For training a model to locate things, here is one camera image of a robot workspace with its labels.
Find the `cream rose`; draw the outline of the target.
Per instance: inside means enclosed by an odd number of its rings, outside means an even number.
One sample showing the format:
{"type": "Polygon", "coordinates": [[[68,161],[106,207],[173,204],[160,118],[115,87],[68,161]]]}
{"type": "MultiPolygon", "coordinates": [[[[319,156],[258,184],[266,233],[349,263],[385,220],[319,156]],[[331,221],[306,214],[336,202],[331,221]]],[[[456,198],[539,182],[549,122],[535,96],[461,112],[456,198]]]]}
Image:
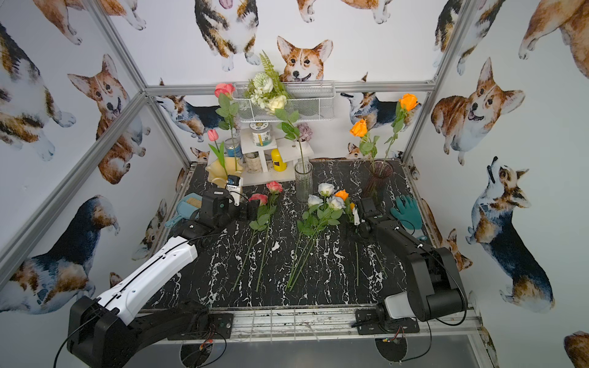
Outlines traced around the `cream rose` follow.
{"type": "Polygon", "coordinates": [[[298,127],[296,127],[296,123],[300,118],[300,114],[297,110],[294,110],[291,113],[288,113],[285,110],[287,102],[287,97],[283,94],[278,95],[277,97],[271,98],[268,103],[267,107],[268,110],[273,113],[279,120],[278,128],[285,134],[285,139],[290,140],[292,142],[297,142],[299,151],[301,154],[301,174],[308,174],[311,172],[305,163],[305,156],[303,154],[302,149],[302,134],[298,127]]]}

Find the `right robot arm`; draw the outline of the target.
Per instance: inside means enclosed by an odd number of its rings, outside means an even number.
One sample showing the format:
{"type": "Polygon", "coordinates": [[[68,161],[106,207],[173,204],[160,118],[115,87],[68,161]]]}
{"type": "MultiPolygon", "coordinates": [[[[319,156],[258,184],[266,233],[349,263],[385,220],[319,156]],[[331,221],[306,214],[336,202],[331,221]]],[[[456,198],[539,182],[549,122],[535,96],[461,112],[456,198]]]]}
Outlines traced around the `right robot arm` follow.
{"type": "Polygon", "coordinates": [[[466,313],[468,300],[456,260],[448,248],[435,248],[421,231],[423,220],[413,197],[400,196],[388,214],[371,198],[354,208],[360,237],[392,251],[406,274],[406,290],[385,297],[373,322],[404,319],[427,322],[466,313]]]}

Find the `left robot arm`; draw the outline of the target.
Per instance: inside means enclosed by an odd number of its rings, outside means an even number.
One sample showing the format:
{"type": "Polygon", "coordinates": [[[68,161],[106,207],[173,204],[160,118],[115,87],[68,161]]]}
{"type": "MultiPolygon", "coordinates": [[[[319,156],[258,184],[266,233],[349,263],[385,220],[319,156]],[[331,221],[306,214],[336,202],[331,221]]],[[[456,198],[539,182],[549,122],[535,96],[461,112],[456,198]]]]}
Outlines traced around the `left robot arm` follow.
{"type": "Polygon", "coordinates": [[[209,309],[196,301],[141,315],[144,305],[176,273],[198,257],[197,243],[216,237],[234,221],[252,221],[261,200],[211,188],[191,193],[166,226],[174,236],[132,274],[99,297],[83,297],[71,307],[68,336],[61,344],[89,367],[123,367],[142,349],[181,334],[210,336],[209,309]]]}

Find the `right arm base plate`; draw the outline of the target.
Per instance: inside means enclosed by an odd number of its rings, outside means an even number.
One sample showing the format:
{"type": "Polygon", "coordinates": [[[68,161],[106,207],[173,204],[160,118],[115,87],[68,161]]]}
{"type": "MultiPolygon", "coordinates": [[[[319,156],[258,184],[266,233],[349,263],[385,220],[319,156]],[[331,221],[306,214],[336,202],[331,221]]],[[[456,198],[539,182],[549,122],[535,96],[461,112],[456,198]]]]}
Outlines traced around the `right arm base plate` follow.
{"type": "Polygon", "coordinates": [[[360,335],[377,334],[417,334],[420,326],[412,318],[392,319],[385,312],[376,308],[357,309],[354,312],[355,321],[351,327],[355,328],[360,335]]]}

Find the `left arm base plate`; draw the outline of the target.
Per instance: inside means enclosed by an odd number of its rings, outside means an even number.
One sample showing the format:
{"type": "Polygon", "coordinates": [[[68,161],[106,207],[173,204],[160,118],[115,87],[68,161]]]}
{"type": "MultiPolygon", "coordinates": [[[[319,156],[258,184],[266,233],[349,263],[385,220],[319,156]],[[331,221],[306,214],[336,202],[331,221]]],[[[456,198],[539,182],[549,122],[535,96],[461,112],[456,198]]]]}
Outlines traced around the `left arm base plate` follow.
{"type": "Polygon", "coordinates": [[[231,336],[234,314],[213,313],[198,317],[185,331],[168,337],[167,340],[204,340],[215,333],[227,338],[231,336]]]}

